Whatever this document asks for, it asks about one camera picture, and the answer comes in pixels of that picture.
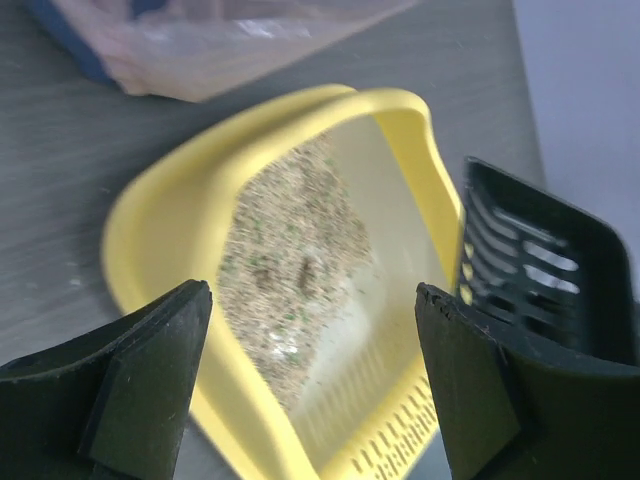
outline brown granular litter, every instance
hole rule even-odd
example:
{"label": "brown granular litter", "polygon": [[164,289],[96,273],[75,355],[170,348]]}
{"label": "brown granular litter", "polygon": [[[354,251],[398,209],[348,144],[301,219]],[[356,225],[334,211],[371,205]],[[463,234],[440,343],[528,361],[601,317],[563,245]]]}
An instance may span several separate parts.
{"label": "brown granular litter", "polygon": [[326,136],[266,167],[241,193],[218,274],[231,329],[286,411],[325,323],[370,262],[370,245]]}

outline translucent plastic bag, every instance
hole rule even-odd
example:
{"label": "translucent plastic bag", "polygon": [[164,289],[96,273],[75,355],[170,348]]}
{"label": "translucent plastic bag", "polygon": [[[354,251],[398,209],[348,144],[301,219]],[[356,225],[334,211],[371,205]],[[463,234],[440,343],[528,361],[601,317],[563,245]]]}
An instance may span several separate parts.
{"label": "translucent plastic bag", "polygon": [[198,102],[363,30],[416,0],[46,2],[125,92]]}

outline gray wall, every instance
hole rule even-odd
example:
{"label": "gray wall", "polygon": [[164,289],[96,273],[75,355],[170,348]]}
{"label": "gray wall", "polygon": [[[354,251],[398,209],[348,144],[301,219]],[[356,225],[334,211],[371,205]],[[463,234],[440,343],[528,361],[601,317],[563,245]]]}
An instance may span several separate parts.
{"label": "gray wall", "polygon": [[616,228],[637,272],[640,2],[514,5],[548,188]]}

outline plastic bag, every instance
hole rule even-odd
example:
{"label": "plastic bag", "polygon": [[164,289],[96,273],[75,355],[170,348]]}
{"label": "plastic bag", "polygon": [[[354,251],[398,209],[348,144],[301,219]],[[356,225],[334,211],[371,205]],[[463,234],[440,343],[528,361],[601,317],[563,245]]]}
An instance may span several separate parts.
{"label": "plastic bag", "polygon": [[34,1],[49,2],[97,57],[96,65],[128,94],[155,94],[192,102],[261,77],[416,3]]}

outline blue object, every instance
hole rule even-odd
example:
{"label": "blue object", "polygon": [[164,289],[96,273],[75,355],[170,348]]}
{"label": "blue object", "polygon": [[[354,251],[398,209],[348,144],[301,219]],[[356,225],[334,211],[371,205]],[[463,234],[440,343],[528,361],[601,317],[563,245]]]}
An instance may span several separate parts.
{"label": "blue object", "polygon": [[[144,12],[160,9],[166,3],[167,0],[132,0],[132,20]],[[27,0],[26,6],[42,27],[71,53],[84,75],[95,82],[114,83],[96,53],[69,25],[64,15],[51,0]]]}

